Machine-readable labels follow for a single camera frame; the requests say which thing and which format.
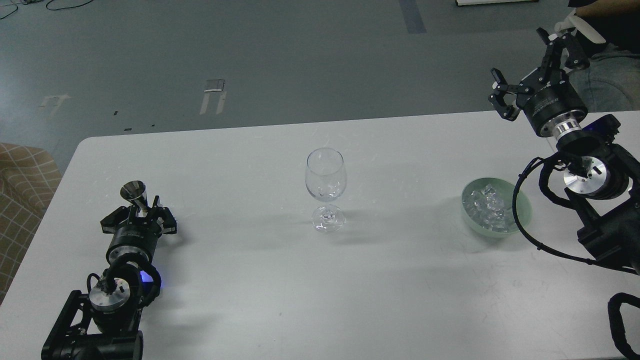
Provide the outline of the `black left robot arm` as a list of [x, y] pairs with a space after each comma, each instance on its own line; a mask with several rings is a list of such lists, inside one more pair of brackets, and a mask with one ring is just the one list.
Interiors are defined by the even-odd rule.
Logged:
[[142, 312], [160, 295], [162, 276], [153, 265], [162, 235], [174, 235], [178, 223], [155, 196], [130, 200], [100, 221], [112, 235], [107, 268], [87, 276], [87, 291], [70, 292], [46, 338], [42, 360], [141, 360]]

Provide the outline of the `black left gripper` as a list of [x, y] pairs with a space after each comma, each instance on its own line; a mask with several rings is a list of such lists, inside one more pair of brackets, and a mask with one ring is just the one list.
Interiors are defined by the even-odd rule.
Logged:
[[154, 196], [150, 221], [133, 222], [132, 211], [132, 205], [120, 206], [100, 221], [102, 233], [112, 235], [106, 251], [108, 264], [130, 253], [141, 255], [151, 263], [158, 239], [178, 232], [178, 222], [171, 210], [160, 203], [160, 196]]

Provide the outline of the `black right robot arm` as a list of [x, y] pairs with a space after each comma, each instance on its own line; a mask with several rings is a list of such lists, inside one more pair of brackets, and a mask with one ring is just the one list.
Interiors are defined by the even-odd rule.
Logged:
[[[545, 45], [540, 66], [517, 84], [508, 83], [499, 69], [492, 68], [494, 85], [488, 96], [501, 118], [512, 122], [524, 114], [538, 137], [555, 141], [553, 155], [532, 159], [518, 176], [511, 200], [515, 224], [539, 251], [638, 275], [640, 164], [615, 143], [621, 123], [613, 114], [581, 126], [588, 109], [570, 84], [568, 71], [586, 69], [589, 60], [573, 29], [550, 34], [537, 28], [536, 32]], [[551, 248], [522, 225], [518, 196], [526, 178], [538, 167], [540, 192], [551, 203], [576, 212], [582, 222], [577, 239], [590, 258]]]

